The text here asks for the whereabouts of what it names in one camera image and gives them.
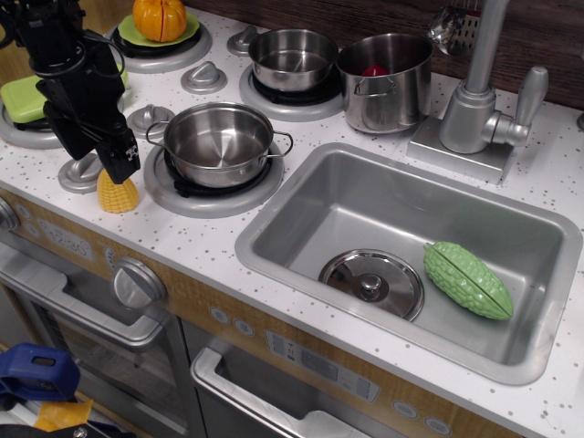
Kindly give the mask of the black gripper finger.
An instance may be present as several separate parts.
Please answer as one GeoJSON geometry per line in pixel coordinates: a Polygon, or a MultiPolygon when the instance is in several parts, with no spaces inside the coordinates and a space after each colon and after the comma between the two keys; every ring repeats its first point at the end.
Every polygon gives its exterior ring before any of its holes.
{"type": "Polygon", "coordinates": [[[141,168],[138,144],[133,131],[128,128],[110,135],[103,134],[96,151],[115,184],[123,184],[141,168]]]}
{"type": "Polygon", "coordinates": [[[68,119],[51,102],[45,102],[43,111],[49,127],[74,160],[81,160],[95,149],[96,142],[77,122],[68,119]]]}

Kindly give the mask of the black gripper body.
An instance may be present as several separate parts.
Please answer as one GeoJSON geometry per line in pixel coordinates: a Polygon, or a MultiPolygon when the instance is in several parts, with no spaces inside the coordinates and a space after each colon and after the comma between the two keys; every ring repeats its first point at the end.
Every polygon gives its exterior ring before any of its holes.
{"type": "Polygon", "coordinates": [[[90,151],[105,160],[124,160],[129,129],[118,108],[124,84],[110,42],[85,30],[74,48],[72,60],[36,84],[46,99],[48,125],[76,160],[90,151]]]}

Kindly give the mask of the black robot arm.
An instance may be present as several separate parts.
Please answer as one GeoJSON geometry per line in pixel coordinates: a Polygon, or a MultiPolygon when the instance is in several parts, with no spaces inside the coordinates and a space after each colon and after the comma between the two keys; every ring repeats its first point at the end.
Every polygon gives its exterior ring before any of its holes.
{"type": "Polygon", "coordinates": [[[94,151],[116,184],[141,167],[138,146],[119,103],[125,91],[124,64],[113,45],[84,28],[76,1],[4,1],[1,45],[16,43],[39,77],[51,130],[75,160],[94,151]]]}

